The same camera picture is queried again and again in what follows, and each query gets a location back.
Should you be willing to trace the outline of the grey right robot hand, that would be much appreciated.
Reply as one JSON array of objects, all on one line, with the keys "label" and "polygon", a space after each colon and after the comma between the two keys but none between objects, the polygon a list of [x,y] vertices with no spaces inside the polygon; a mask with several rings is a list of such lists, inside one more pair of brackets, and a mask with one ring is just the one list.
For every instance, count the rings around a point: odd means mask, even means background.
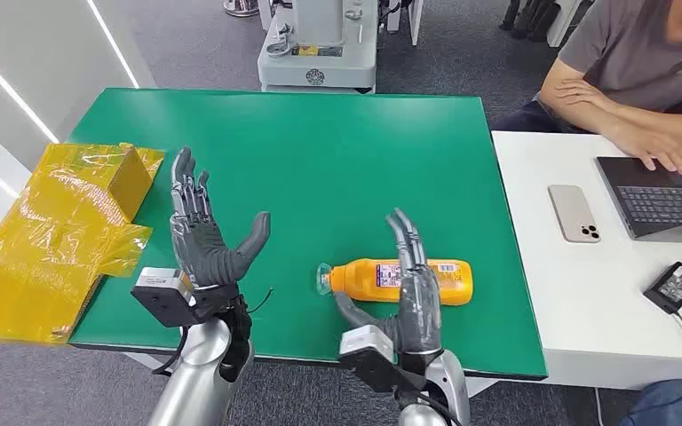
[{"label": "grey right robot hand", "polygon": [[352,328],[374,325],[399,353],[425,355],[441,350],[440,289],[427,264],[424,246],[414,224],[399,208],[385,217],[393,232],[400,266],[398,313],[376,319],[358,308],[343,292],[333,297],[337,310]]}]

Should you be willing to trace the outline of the person's left hand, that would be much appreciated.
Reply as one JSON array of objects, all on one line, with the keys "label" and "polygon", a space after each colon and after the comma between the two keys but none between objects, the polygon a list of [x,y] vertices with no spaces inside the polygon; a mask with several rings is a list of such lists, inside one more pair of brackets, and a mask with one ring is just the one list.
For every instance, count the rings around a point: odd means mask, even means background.
[{"label": "person's left hand", "polygon": [[615,103],[600,90],[581,79],[564,79],[555,88],[556,97],[566,105],[590,104],[603,111],[613,112]]}]

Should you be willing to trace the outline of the person's right hand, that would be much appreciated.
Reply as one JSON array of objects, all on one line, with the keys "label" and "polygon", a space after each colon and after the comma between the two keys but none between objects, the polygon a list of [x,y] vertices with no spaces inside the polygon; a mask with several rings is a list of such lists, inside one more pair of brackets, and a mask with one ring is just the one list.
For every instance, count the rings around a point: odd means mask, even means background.
[{"label": "person's right hand", "polygon": [[625,129],[616,144],[638,158],[647,170],[655,170],[659,162],[667,171],[682,175],[682,145],[669,136],[634,126]]}]

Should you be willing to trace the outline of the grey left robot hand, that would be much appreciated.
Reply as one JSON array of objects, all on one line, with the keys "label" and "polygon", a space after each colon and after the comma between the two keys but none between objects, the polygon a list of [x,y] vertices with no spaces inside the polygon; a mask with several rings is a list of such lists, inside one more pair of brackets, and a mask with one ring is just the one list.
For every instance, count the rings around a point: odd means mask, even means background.
[{"label": "grey left robot hand", "polygon": [[202,170],[195,175],[195,164],[191,149],[184,146],[171,165],[170,234],[175,257],[196,288],[234,287],[265,246],[271,216],[267,211],[257,213],[247,237],[236,248],[229,248],[210,205],[209,173]]}]

